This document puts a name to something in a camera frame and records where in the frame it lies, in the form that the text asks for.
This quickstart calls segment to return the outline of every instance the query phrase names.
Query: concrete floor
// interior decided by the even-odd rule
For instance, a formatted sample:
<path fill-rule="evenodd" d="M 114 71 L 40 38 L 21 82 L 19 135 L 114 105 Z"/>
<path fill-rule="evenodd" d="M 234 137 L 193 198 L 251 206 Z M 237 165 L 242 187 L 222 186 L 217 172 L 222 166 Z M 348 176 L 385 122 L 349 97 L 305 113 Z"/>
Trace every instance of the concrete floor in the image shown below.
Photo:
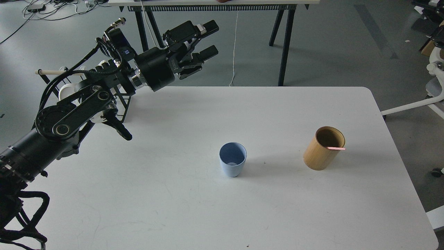
<path fill-rule="evenodd" d="M 1 40 L 25 21 L 21 10 L 26 5 L 23 1 L 0 2 Z M 51 18 L 71 15 L 74 9 L 66 6 Z M 83 3 L 79 4 L 79 12 L 85 9 Z M 268 46 L 276 13 L 238 13 L 235 86 L 277 84 L 283 25 L 276 45 Z M 31 128 L 45 87 L 34 71 L 72 66 L 95 46 L 94 38 L 122 16 L 127 19 L 127 25 L 121 28 L 123 33 L 141 53 L 134 13 L 126 9 L 121 13 L 117 7 L 97 8 L 58 21 L 29 21 L 0 45 L 0 116 L 4 114 L 0 118 L 0 147 L 7 147 Z M 197 24 L 214 19 L 220 27 L 196 49 L 214 44 L 219 55 L 210 59 L 201 72 L 171 85 L 229 85 L 236 16 L 237 12 L 155 12 L 161 32 L 186 20 Z M 425 69 L 428 57 L 418 52 L 426 37 L 411 29 L 419 17 L 409 1 L 321 0 L 309 10 L 301 6 L 296 10 L 284 84 L 364 86 L 372 91 L 381 110 L 422 100 L 431 76 Z M 93 68 L 103 59 L 98 53 L 84 65 Z M 444 167 L 443 119 L 428 107 L 420 107 L 388 115 L 386 123 L 424 210 L 444 205 L 444 177 L 430 175 L 433 168 Z M 442 238 L 440 234 L 440 249 L 444 249 Z"/>

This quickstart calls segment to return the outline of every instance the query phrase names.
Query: background table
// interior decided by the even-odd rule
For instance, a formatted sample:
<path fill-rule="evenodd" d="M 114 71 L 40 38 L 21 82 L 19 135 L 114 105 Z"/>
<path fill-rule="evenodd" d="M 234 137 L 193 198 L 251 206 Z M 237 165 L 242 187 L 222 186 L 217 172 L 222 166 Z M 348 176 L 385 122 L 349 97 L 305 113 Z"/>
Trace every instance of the background table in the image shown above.
<path fill-rule="evenodd" d="M 27 188 L 51 197 L 48 249 L 438 247 L 366 88 L 142 88 L 125 125 L 132 141 L 98 125 Z M 314 171 L 302 155 L 324 125 L 347 150 Z M 236 178 L 219 166 L 230 141 L 248 153 Z"/>
<path fill-rule="evenodd" d="M 288 10 L 287 25 L 285 29 L 284 45 L 282 50 L 281 69 L 279 71 L 278 86 L 284 85 L 285 69 L 287 66 L 288 50 L 290 46 L 291 32 L 293 29 L 294 13 L 298 4 L 305 4 L 308 9 L 310 4 L 318 4 L 320 0 L 232 0 L 219 3 L 216 0 L 109 0 L 110 6 L 119 6 L 120 11 L 127 6 L 129 11 L 134 11 L 139 28 L 140 40 L 144 51 L 148 50 L 147 35 L 142 19 L 143 10 L 147 12 L 151 27 L 156 36 L 157 43 L 163 48 L 162 38 L 157 27 L 153 11 L 252 11 L 252 10 L 278 10 L 274 28 L 270 37 L 269 46 L 274 45 L 284 10 Z"/>

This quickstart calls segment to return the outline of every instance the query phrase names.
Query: table leg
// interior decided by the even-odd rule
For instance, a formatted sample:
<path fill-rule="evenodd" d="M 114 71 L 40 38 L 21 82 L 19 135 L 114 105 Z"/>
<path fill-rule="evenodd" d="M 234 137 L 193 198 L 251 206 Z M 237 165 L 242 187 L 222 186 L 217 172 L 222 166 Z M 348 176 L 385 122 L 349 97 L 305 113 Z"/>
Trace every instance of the table leg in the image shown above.
<path fill-rule="evenodd" d="M 147 41 L 147 33 L 145 32 L 145 27 L 143 25 L 142 11 L 135 11 L 134 14 L 136 15 L 137 27 L 139 28 L 139 35 L 140 35 L 140 41 L 142 42 L 142 49 L 143 51 L 147 51 L 149 48 Z"/>
<path fill-rule="evenodd" d="M 151 27 L 153 28 L 154 35 L 156 36 L 157 43 L 160 48 L 164 48 L 162 37 L 160 36 L 159 28 L 157 27 L 156 20 L 154 19 L 154 14 L 152 11 L 147 11 L 148 19 L 150 20 Z"/>
<path fill-rule="evenodd" d="M 284 11 L 283 10 L 278 10 L 277 11 L 276 21 L 274 22 L 273 31 L 271 33 L 270 42 L 268 43 L 269 46 L 273 46 L 274 45 L 274 40 L 276 39 L 276 35 L 278 33 L 279 26 L 281 25 L 282 15 L 284 15 Z"/>
<path fill-rule="evenodd" d="M 291 31 L 293 29 L 295 10 L 288 10 L 287 27 L 285 29 L 284 49 L 282 51 L 281 71 L 279 72 L 278 86 L 284 86 L 285 69 L 287 68 L 288 50 L 290 48 Z"/>

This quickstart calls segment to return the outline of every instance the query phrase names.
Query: bamboo cup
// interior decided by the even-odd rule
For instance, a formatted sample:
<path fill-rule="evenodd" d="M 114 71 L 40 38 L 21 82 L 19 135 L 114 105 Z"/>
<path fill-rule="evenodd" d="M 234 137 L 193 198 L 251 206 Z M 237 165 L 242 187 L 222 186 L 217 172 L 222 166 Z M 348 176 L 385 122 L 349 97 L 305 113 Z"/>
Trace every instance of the bamboo cup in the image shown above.
<path fill-rule="evenodd" d="M 336 128 L 321 127 L 304 153 L 305 164 L 314 170 L 324 170 L 345 146 L 344 135 Z"/>

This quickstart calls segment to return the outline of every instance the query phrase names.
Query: light blue plastic cup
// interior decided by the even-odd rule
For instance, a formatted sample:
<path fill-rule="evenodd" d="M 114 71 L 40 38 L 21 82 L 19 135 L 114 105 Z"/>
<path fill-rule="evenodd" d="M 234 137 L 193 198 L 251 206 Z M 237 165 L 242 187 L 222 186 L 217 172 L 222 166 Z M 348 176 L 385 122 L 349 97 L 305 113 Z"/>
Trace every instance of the light blue plastic cup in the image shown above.
<path fill-rule="evenodd" d="M 219 151 L 222 170 L 229 177 L 236 177 L 242 172 L 246 159 L 247 151 L 237 142 L 229 142 Z"/>

